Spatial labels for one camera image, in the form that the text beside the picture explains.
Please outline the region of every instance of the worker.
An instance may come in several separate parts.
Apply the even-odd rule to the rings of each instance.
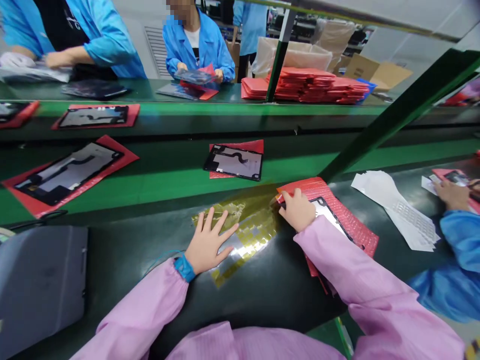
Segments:
[[[241,26],[240,58],[238,59],[237,83],[247,76],[248,63],[252,65],[257,56],[257,46],[259,37],[267,35],[267,12],[266,5],[260,5],[253,2],[243,2],[235,0],[233,3],[233,39],[231,49],[233,49],[239,28]]]
[[[409,282],[419,293],[420,304],[460,323],[480,321],[480,215],[469,207],[470,192],[480,196],[480,185],[474,185],[478,182],[471,183],[472,189],[450,181],[435,184],[446,205],[441,231],[455,260],[426,270]]]
[[[218,25],[195,6],[195,0],[167,0],[173,14],[163,26],[166,69],[195,70],[210,64],[217,83],[235,78],[235,63]]]
[[[1,0],[2,67],[73,67],[71,80],[146,78],[112,0]]]
[[[280,215],[298,232],[293,238],[348,305],[366,336],[353,359],[461,359],[464,343],[440,318],[417,302],[418,294],[349,241],[295,189],[282,193]],[[219,234],[227,211],[212,228],[214,208],[198,218],[185,253],[154,268],[100,322],[96,335],[73,357],[147,359],[149,348],[184,306],[189,283],[222,262],[218,253],[238,224]],[[336,349],[282,328],[232,329],[228,321],[188,334],[167,359],[345,359]]]

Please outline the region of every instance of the glove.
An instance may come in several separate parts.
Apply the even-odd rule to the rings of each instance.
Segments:
[[[33,68],[35,61],[18,52],[4,52],[0,56],[0,67],[5,68]]]

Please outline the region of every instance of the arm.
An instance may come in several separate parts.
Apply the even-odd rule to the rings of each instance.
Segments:
[[[195,234],[182,257],[168,259],[154,268],[101,321],[95,336],[71,360],[146,359],[163,327],[180,312],[188,283],[200,273],[218,266],[234,249],[219,248],[238,229],[235,224],[219,235],[227,219],[224,211],[212,228],[215,209],[200,213]]]
[[[180,312],[188,286],[173,259],[157,266],[110,311],[72,360],[141,359]]]
[[[461,359],[463,342],[417,302],[418,294],[319,216],[294,240],[366,334],[354,359]]]
[[[237,42],[237,34],[239,33],[239,28],[242,25],[244,7],[245,3],[243,1],[236,0],[233,2],[233,38],[231,40],[232,49]]]
[[[230,83],[235,79],[235,63],[232,59],[232,55],[230,55],[229,49],[227,48],[227,44],[222,38],[222,33],[218,26],[216,26],[216,31],[220,42],[218,48],[218,68],[223,72],[223,82]]]
[[[457,262],[424,271],[409,285],[427,309],[461,323],[480,321],[480,216],[447,211],[440,227]]]
[[[480,273],[480,216],[469,211],[447,211],[440,227],[460,267]]]
[[[168,23],[163,26],[162,33],[163,33],[163,42],[165,43],[165,48],[166,48],[166,59],[165,59],[166,70],[173,78],[174,74],[178,70],[179,63],[181,63],[182,60],[179,59],[180,53],[177,48],[177,43],[175,41],[175,37],[172,34],[171,26]]]
[[[89,58],[84,61],[85,58],[80,56],[78,62],[90,64],[92,60],[103,67],[128,63],[137,54],[137,50],[112,1],[93,0],[89,1],[89,6],[101,37],[84,45]]]
[[[5,42],[12,47],[12,52],[29,57],[32,60],[42,56],[42,47],[30,27],[22,10],[12,0],[0,1],[3,14]]]

